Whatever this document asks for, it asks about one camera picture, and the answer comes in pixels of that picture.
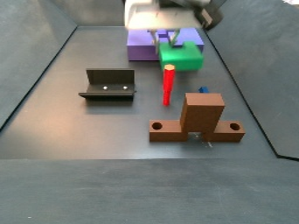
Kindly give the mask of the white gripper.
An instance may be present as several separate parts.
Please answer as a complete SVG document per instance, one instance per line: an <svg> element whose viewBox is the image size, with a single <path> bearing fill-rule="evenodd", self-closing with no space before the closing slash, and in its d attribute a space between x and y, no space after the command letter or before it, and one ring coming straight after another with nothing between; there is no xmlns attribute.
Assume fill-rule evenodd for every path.
<svg viewBox="0 0 299 224"><path fill-rule="evenodd" d="M159 29L173 30L169 45L175 46L181 28L200 28L193 13L183 8L161 8L157 0L125 0L124 23L128 30L149 30L155 53L159 54Z"/></svg>

